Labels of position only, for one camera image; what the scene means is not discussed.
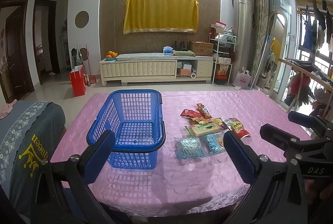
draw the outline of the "blue gripper pad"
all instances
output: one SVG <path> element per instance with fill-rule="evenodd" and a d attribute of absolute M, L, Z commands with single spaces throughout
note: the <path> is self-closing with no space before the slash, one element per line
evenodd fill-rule
<path fill-rule="evenodd" d="M 106 130 L 95 144 L 89 145 L 89 147 L 83 152 L 82 158 L 85 153 L 89 156 L 86 164 L 82 167 L 83 181 L 85 184 L 95 182 L 111 154 L 115 142 L 115 134 L 112 131 Z"/>
<path fill-rule="evenodd" d="M 242 146 L 246 146 L 246 148 L 248 147 L 250 149 L 249 152 L 253 152 L 251 155 L 254 156 L 255 159 L 257 158 L 257 155 L 250 146 L 245 144 L 242 144 L 241 146 L 239 142 L 242 143 L 242 141 L 238 137 L 235 137 L 231 131 L 224 134 L 224 147 L 239 172 L 239 175 L 245 183 L 252 185 L 256 181 L 256 167 L 252 160 L 247 156 Z"/>
<path fill-rule="evenodd" d="M 315 123 L 315 121 L 312 117 L 295 112 L 295 111 L 291 111 L 288 113 L 288 120 L 293 123 L 297 123 L 302 126 L 305 126 L 307 128 L 313 127 L 314 123 Z"/>

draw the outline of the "cabinet door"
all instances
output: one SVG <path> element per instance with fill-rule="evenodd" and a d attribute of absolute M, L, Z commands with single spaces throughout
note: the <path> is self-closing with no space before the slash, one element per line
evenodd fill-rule
<path fill-rule="evenodd" d="M 175 62 L 138 62 L 138 76 L 174 76 Z"/>
<path fill-rule="evenodd" d="M 211 77 L 213 72 L 213 61 L 198 61 L 196 76 L 198 78 Z"/>
<path fill-rule="evenodd" d="M 138 75 L 137 63 L 107 63 L 102 65 L 103 77 L 134 77 Z"/>

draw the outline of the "wooden door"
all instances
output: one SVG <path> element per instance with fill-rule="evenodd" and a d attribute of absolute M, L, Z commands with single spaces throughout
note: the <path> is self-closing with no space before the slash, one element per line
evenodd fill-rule
<path fill-rule="evenodd" d="M 27 87 L 24 79 L 20 51 L 20 7 L 6 19 L 6 55 L 9 77 L 15 95 L 26 94 Z"/>

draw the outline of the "pink cloth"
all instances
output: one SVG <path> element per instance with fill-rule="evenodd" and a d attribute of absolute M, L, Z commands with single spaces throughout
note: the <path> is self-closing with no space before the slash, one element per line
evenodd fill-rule
<path fill-rule="evenodd" d="M 238 118 L 251 134 L 249 145 L 272 161 L 284 162 L 283 151 L 261 139 L 259 130 L 270 123 L 302 140 L 310 139 L 287 113 L 264 93 L 251 91 L 164 92 L 163 120 L 166 141 L 158 151 L 153 170 L 112 168 L 105 163 L 95 183 L 89 187 L 98 201 L 129 215 L 172 216 L 197 213 L 232 205 L 247 192 L 245 184 L 226 152 L 216 156 L 178 161 L 174 137 L 188 136 L 181 117 L 184 109 L 203 103 L 213 118 Z M 51 161 L 66 161 L 86 149 L 86 134 L 108 93 L 95 94 L 79 112 L 61 140 Z"/>
<path fill-rule="evenodd" d="M 17 100 L 15 99 L 13 102 L 9 104 L 4 104 L 2 109 L 0 110 L 0 120 L 6 117 L 13 109 L 13 105 L 15 105 Z"/>

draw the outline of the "blue plastic basket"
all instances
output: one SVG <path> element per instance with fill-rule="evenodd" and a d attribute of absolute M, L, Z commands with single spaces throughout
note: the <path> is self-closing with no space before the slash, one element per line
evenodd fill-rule
<path fill-rule="evenodd" d="M 87 134 L 94 144 L 105 130 L 116 133 L 108 158 L 114 168 L 153 169 L 157 150 L 165 142 L 162 96 L 156 90 L 118 90 L 111 93 Z"/>

